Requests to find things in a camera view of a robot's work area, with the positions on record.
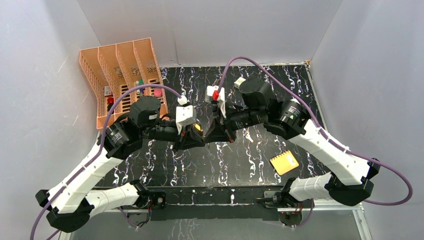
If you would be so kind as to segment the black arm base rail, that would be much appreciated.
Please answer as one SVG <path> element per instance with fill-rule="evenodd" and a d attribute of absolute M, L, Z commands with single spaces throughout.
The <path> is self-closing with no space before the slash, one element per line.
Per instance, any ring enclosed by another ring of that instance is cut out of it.
<path fill-rule="evenodd" d="M 90 216 L 119 211 L 133 228 L 176 219 L 262 219 L 296 228 L 307 222 L 313 210 L 362 207 L 321 198 L 295 202 L 282 198 L 282 188 L 276 186 L 150 187 L 142 193 L 140 203 L 119 202 L 111 196 L 112 191 L 96 188 L 89 194 L 87 199 L 94 206 Z"/>

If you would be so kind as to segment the brass padlock long shackle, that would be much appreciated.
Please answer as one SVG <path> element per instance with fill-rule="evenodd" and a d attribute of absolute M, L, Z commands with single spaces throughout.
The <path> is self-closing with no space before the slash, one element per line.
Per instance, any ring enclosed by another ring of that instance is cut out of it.
<path fill-rule="evenodd" d="M 203 135 L 203 129 L 200 124 L 194 123 L 193 127 L 199 135 Z"/>

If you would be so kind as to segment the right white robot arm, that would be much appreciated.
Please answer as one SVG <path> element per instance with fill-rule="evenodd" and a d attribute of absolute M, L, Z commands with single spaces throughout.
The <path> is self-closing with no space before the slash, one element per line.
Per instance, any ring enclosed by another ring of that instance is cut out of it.
<path fill-rule="evenodd" d="M 278 205 L 295 207 L 309 199 L 333 199 L 355 206 L 371 196 L 371 179 L 379 172 L 379 166 L 350 155 L 344 145 L 315 126 L 297 100 L 278 100 L 272 86 L 255 77 L 243 81 L 238 91 L 244 106 L 229 107 L 225 105 L 224 90 L 218 86 L 206 88 L 205 101 L 213 105 L 206 143 L 232 143 L 237 130 L 263 124 L 268 132 L 301 147 L 329 168 L 324 175 L 290 178 L 277 195 Z"/>

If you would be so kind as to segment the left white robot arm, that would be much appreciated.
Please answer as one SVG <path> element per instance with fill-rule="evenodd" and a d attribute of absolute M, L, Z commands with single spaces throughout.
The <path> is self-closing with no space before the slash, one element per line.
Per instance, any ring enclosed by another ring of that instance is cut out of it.
<path fill-rule="evenodd" d="M 163 120 L 160 113 L 158 98 L 141 96 L 128 112 L 106 128 L 80 166 L 62 183 L 36 194 L 39 205 L 46 207 L 46 218 L 53 228 L 71 233 L 90 218 L 111 209 L 165 206 L 166 194 L 148 190 L 140 180 L 107 190 L 95 189 L 109 171 L 141 149 L 145 139 L 171 142 L 175 151 L 205 145 L 195 108 L 190 103 L 180 104 L 169 120 Z"/>

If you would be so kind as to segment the silver key bunch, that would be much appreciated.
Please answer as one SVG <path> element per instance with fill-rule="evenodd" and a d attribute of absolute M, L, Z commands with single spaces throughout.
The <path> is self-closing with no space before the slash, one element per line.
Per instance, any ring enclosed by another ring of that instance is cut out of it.
<path fill-rule="evenodd" d="M 253 142 L 254 142 L 254 140 L 252 139 L 251 134 L 250 134 L 250 132 L 249 132 L 249 131 L 245 131 L 245 132 L 244 132 L 244 137 L 245 137 L 248 141 L 250 141 L 251 143 L 253 143 Z"/>

